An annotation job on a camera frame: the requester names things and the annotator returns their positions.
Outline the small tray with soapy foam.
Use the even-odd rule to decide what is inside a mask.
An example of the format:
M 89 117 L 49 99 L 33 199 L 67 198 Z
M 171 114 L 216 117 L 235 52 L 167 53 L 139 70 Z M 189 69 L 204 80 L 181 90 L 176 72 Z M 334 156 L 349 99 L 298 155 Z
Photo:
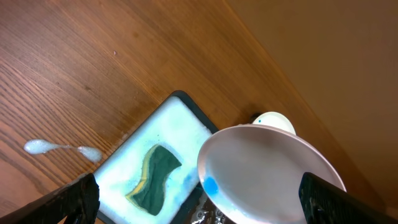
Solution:
M 184 91 L 171 93 L 155 111 L 95 170 L 99 185 L 98 218 L 104 223 L 186 223 L 203 194 L 198 153 L 217 127 Z M 144 177 L 151 149 L 162 151 L 159 177 L 163 192 L 150 213 L 127 195 Z

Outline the green scrubbing sponge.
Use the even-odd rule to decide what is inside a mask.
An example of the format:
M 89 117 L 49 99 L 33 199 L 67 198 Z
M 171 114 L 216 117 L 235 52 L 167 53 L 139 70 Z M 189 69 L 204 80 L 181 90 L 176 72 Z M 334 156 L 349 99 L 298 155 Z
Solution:
M 156 216 L 165 200 L 165 183 L 182 163 L 165 147 L 156 144 L 144 156 L 141 178 L 125 198 L 140 210 Z

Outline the white plate top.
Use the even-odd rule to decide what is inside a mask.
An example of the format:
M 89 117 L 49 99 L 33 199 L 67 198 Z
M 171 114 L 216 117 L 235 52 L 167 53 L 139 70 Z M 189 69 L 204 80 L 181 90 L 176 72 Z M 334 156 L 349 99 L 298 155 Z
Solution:
M 292 123 L 283 114 L 278 112 L 270 111 L 260 114 L 254 119 L 252 123 L 271 126 L 287 131 L 291 134 L 296 134 Z

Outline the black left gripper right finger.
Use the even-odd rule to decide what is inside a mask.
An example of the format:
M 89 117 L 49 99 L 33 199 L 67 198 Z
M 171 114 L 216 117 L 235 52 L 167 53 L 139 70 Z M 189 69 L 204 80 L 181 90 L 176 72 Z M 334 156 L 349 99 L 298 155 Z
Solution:
M 310 172 L 303 174 L 298 196 L 308 224 L 397 224 Z

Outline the large dark serving tray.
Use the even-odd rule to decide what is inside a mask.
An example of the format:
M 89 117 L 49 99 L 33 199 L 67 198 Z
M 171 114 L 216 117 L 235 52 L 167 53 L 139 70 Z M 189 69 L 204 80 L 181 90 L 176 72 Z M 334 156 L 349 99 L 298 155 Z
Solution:
M 183 224 L 234 224 L 208 198 L 201 184 L 197 184 L 182 203 L 171 223 Z

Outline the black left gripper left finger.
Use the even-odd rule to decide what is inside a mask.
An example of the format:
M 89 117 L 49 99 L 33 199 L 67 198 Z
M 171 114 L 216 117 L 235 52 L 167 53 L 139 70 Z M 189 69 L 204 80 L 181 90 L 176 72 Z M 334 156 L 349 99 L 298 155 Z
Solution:
M 92 173 L 1 217 L 1 223 L 94 224 L 100 207 L 100 190 Z

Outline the white foam spill on table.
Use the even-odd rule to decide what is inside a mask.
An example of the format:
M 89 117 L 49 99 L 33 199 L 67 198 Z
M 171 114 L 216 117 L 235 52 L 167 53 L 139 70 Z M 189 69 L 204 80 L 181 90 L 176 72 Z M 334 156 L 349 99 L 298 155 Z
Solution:
M 25 150 L 25 152 L 32 155 L 45 154 L 57 149 L 76 151 L 93 163 L 97 163 L 103 158 L 102 152 L 94 147 L 89 147 L 89 146 L 75 147 L 71 145 L 61 145 L 43 139 L 31 139 L 24 144 L 23 149 Z

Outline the white plate blue stain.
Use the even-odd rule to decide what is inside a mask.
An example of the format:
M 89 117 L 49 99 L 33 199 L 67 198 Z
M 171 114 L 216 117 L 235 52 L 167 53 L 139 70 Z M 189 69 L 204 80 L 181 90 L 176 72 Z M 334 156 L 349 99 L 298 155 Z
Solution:
M 258 124 L 214 133 L 200 149 L 197 168 L 209 199 L 235 223 L 304 223 L 299 186 L 306 172 L 346 188 L 308 142 Z

